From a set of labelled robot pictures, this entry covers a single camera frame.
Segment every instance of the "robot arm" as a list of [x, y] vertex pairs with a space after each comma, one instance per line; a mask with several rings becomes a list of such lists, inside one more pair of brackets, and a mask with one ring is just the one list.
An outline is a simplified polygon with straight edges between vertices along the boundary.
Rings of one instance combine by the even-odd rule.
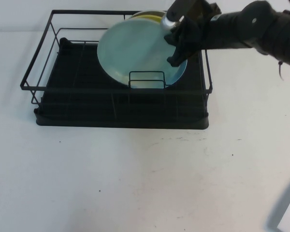
[[[182, 5], [185, 1], [177, 0]], [[240, 12], [218, 14], [219, 9], [213, 5], [206, 5], [200, 0], [205, 13], [198, 15], [197, 19], [187, 17], [181, 24], [172, 29], [172, 34], [165, 37], [166, 41], [176, 46], [175, 54], [168, 59], [173, 66], [178, 66], [182, 61], [202, 49], [230, 49], [230, 48], [255, 48], [264, 55], [271, 55], [277, 60], [290, 65], [290, 12], [276, 12], [266, 1], [255, 1]], [[167, 12], [161, 25], [169, 20], [177, 20], [173, 6]]]

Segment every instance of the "yellow bowl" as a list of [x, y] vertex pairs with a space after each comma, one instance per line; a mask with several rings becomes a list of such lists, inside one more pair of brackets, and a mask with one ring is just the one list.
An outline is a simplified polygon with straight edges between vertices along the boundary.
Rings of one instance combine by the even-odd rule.
[[140, 16], [135, 16], [133, 18], [146, 18], [146, 19], [150, 19], [153, 20], [157, 23], [160, 23], [162, 20], [162, 17], [156, 16], [156, 15], [150, 15], [150, 14], [144, 14], [144, 15], [140, 15]]

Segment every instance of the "silver metal cylinder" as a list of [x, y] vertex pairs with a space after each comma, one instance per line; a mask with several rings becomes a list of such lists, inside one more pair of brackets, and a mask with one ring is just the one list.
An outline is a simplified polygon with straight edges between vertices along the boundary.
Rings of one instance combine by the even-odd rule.
[[160, 25], [164, 30], [172, 30], [178, 25], [178, 22], [170, 21], [165, 14], [161, 20]]

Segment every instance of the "light blue plate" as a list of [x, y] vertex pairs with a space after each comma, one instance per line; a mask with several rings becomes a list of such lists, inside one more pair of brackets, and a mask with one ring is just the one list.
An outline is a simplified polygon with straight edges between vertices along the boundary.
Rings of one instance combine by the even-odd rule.
[[131, 73], [131, 88], [164, 88], [161, 72], [166, 84], [172, 85], [184, 73], [187, 61], [179, 67], [167, 62], [175, 51], [163, 38], [167, 33], [149, 19], [132, 18], [118, 23], [106, 31], [98, 44], [99, 62], [108, 75], [127, 86], [131, 71], [160, 71]]

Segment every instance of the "dish rack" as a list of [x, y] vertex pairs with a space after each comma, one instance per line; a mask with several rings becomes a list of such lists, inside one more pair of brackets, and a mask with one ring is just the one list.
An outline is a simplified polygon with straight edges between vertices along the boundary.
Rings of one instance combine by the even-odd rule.
[[205, 51], [188, 60], [183, 76], [162, 89], [132, 89], [99, 64], [98, 42], [111, 25], [137, 11], [53, 10], [21, 82], [32, 93], [42, 126], [206, 129], [212, 80]]

